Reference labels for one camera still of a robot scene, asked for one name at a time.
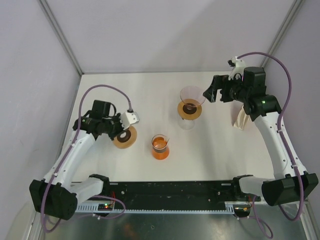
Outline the pink glass dripper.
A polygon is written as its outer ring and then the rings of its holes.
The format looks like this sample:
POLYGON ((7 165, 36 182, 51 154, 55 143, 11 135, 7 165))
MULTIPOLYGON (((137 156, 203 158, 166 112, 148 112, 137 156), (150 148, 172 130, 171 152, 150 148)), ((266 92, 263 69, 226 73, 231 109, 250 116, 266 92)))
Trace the pink glass dripper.
POLYGON ((206 98, 203 96, 204 90, 198 86, 186 86, 180 91, 180 99, 185 104, 193 104, 198 107, 201 106, 206 98))

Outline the clear glass carafe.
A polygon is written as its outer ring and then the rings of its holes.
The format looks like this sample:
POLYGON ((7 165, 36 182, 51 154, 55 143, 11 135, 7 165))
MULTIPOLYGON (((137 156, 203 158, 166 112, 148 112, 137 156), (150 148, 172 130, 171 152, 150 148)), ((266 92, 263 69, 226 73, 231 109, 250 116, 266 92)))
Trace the clear glass carafe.
POLYGON ((178 125, 183 130, 191 130, 195 126, 195 120, 188 120, 179 116, 178 125))

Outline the orange glass carafe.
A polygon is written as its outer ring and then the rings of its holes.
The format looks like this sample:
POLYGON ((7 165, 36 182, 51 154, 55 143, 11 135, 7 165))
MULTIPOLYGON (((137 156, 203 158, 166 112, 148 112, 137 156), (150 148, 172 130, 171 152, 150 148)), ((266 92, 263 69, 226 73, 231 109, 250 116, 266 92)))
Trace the orange glass carafe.
POLYGON ((156 160, 164 160, 170 154, 169 138, 163 134, 156 134, 151 140, 152 155, 156 160))

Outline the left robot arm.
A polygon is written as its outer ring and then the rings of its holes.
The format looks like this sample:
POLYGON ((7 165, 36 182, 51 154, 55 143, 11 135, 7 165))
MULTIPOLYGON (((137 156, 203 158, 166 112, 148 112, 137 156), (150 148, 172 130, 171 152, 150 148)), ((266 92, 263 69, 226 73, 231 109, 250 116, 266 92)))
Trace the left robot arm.
POLYGON ((84 156, 98 137, 106 134, 113 140, 130 126, 130 113, 109 116, 110 106, 110 102, 95 100, 92 109, 74 122, 71 139, 54 166, 42 180, 31 182, 29 191, 36 212, 69 220, 82 202, 112 196, 109 178, 96 173, 72 185, 84 156))

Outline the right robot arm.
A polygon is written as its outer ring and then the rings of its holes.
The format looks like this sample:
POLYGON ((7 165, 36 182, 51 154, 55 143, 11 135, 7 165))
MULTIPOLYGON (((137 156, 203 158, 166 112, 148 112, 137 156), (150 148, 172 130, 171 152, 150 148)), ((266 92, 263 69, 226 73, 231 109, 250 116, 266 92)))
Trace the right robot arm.
POLYGON ((282 113, 280 104, 266 90, 265 70, 251 66, 233 77, 214 75, 203 96, 214 103, 220 93, 223 103, 243 103, 245 113, 262 135, 272 162, 273 179, 253 175, 235 177, 238 183, 230 188, 231 196, 242 201, 252 194, 264 198, 270 206, 279 206, 305 200, 318 185, 319 179, 315 173, 309 173, 298 158, 288 139, 284 122, 278 119, 282 113))

